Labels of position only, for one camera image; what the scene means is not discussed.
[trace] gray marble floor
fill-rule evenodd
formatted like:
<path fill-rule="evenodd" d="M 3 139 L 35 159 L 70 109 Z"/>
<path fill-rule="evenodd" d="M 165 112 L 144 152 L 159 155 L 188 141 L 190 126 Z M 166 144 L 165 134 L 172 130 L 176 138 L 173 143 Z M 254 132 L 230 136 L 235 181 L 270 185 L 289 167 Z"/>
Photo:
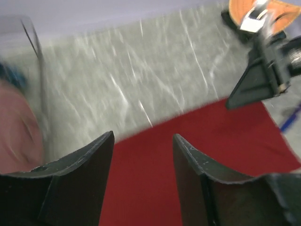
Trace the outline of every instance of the gray marble floor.
<path fill-rule="evenodd" d="M 58 159 L 113 130 L 117 140 L 227 96 L 242 75 L 248 49 L 220 18 L 224 4 L 199 7 L 43 48 L 50 134 L 46 160 Z M 9 61 L 30 79 L 36 114 L 33 54 Z M 300 101 L 301 78 L 287 95 L 265 102 L 280 123 Z M 301 156 L 301 121 L 285 135 Z"/>

